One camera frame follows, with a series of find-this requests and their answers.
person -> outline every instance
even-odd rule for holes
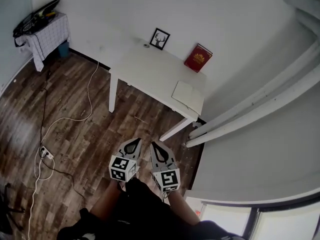
[[[124,185],[112,179],[90,212],[58,233],[57,240],[243,240],[212,221],[200,221],[179,191],[170,205],[133,177]]]

framed picture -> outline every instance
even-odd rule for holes
[[[157,47],[160,50],[163,50],[169,37],[169,33],[164,32],[159,28],[156,28],[151,38],[150,45]]]

white wall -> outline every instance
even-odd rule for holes
[[[187,195],[265,203],[319,192],[319,100],[320,83],[276,112],[206,142]]]
[[[68,15],[71,47],[110,67],[131,46],[131,37],[149,41],[157,27],[171,34],[165,50],[182,60],[198,42],[211,50],[202,69],[208,76],[207,121],[284,70],[312,37],[282,0],[61,0],[58,9]],[[238,86],[243,82],[246,88]],[[226,94],[232,96],[227,101]]]
[[[0,0],[0,94],[30,57],[15,47],[13,30],[32,10],[31,0]]]

electrical outlet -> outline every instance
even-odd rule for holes
[[[49,159],[53,159],[54,156],[49,152],[48,149],[45,148],[45,146],[42,146],[40,149],[40,155],[42,158],[48,157]]]

white table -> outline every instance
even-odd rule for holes
[[[171,53],[152,45],[145,48],[143,44],[148,42],[141,39],[109,70],[109,111],[112,113],[115,110],[118,79],[134,86],[185,117],[160,137],[160,141],[163,142],[198,119],[195,111],[172,98],[177,82],[183,81],[203,93],[207,77],[203,73],[192,71]]]

